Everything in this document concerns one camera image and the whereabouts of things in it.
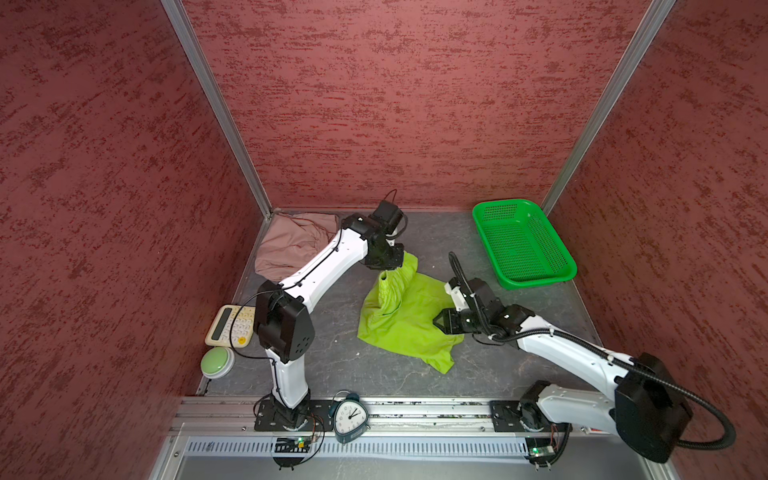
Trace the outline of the pink shorts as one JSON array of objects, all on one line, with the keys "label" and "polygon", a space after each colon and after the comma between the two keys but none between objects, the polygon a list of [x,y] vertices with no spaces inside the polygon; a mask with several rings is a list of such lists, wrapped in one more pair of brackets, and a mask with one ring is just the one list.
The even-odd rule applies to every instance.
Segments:
[{"label": "pink shorts", "polygon": [[275,283],[293,275],[331,242],[338,229],[336,215],[276,214],[257,250],[255,273]]}]

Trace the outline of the lime green shorts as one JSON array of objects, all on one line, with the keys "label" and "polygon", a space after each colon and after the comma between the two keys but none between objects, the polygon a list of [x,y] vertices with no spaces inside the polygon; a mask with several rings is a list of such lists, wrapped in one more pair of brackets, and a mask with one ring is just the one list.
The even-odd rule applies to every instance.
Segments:
[{"label": "lime green shorts", "polygon": [[433,324],[454,303],[444,283],[418,272],[418,259],[407,253],[403,265],[382,272],[366,296],[358,338],[391,353],[418,358],[441,374],[454,366],[451,352],[464,336],[446,335]]}]

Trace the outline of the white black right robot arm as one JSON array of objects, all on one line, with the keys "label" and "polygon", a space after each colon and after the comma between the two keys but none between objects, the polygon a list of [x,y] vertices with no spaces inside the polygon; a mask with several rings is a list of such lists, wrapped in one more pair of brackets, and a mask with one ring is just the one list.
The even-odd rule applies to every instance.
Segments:
[{"label": "white black right robot arm", "polygon": [[659,359],[633,358],[573,336],[528,308],[503,304],[480,279],[452,278],[444,289],[453,304],[433,320],[442,333],[482,334],[496,344],[511,344],[589,384],[578,390],[536,382],[517,402],[515,415],[523,428],[584,426],[618,436],[647,460],[669,460],[692,410],[669,388],[669,373]]}]

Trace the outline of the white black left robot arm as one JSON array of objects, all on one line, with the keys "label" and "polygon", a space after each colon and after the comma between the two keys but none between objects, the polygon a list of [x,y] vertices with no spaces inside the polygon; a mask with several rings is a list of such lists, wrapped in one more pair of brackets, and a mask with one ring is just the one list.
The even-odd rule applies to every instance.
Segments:
[{"label": "white black left robot arm", "polygon": [[311,314],[325,293],[354,265],[391,271],[404,262],[397,239],[408,217],[384,203],[370,215],[343,219],[330,243],[284,280],[267,281],[254,296],[254,332],[270,364],[269,399],[288,430],[301,428],[310,415],[310,389],[304,356],[315,338]]}]

